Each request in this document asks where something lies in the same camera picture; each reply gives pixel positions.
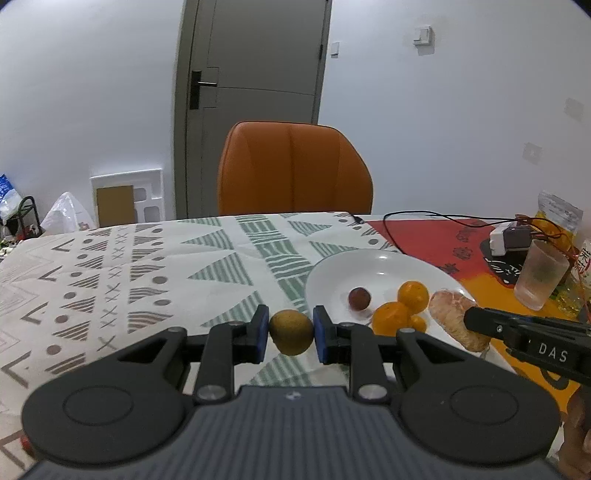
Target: ribbed gray surface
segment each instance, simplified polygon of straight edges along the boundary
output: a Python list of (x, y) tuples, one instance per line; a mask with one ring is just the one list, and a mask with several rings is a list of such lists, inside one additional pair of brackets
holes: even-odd
[[(293, 392), (300, 396), (290, 395)], [(556, 480), (560, 476), (541, 460), (507, 469), (478, 469), (441, 460), (410, 441), (386, 408), (356, 404), (340, 387), (243, 387), (235, 401), (197, 410), (182, 434), (149, 458), (94, 471), (41, 462), (23, 478)]]

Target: small orange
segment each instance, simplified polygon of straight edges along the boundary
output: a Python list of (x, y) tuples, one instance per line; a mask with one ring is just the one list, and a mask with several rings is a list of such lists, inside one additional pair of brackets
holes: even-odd
[(372, 328), (376, 335), (395, 336), (399, 328), (408, 327), (410, 312), (399, 301), (389, 301), (379, 306), (372, 317)]
[(421, 313), (429, 305), (429, 291), (419, 281), (406, 281), (398, 289), (398, 301), (404, 303), (411, 314)]
[(418, 332), (425, 333), (427, 331), (427, 322), (420, 315), (412, 315), (410, 317), (410, 326)]

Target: plastic bag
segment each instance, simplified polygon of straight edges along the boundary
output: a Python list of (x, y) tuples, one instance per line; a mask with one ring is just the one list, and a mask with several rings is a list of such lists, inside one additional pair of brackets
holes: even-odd
[(0, 218), (3, 223), (6, 223), (6, 220), (17, 212), (21, 200), (22, 197), (14, 189), (6, 175), (2, 175), (0, 177)]
[(88, 212), (70, 192), (62, 193), (41, 222), (45, 235), (93, 230), (96, 228)]

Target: patterned tablecloth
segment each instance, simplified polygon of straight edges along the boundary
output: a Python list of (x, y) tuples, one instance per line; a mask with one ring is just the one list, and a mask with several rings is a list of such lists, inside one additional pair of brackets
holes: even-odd
[[(347, 213), (145, 223), (19, 245), (0, 265), (0, 478), (16, 478), (32, 463), (18, 441), (20, 411), (40, 384), (169, 326), (205, 333), (248, 321), (259, 303), (271, 314), (309, 314), (304, 288), (314, 264), (356, 248), (395, 251)], [(273, 342), (261, 365), (236, 367), (235, 380), (346, 383), (340, 368), (319, 364), (313, 347), (288, 357)]]

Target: door frame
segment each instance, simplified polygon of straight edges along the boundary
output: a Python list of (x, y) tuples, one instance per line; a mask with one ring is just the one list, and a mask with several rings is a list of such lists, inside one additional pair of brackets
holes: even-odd
[[(324, 23), (320, 40), (318, 70), (316, 74), (316, 88), (314, 90), (314, 103), (312, 109), (313, 124), (318, 123), (320, 110), (320, 95), (324, 79), (324, 66), (326, 65), (326, 51), (328, 50), (328, 36), (330, 25), (330, 12), (332, 0), (324, 0)], [(191, 77), (191, 51), (195, 26), (197, 24), (197, 10), (199, 0), (186, 0), (181, 20), (180, 34), (178, 37), (178, 55), (176, 68), (176, 86), (174, 90), (173, 112), (173, 172), (174, 172), (174, 198), (176, 218), (185, 219), (189, 214), (187, 200), (187, 113), (189, 107), (189, 82)]]

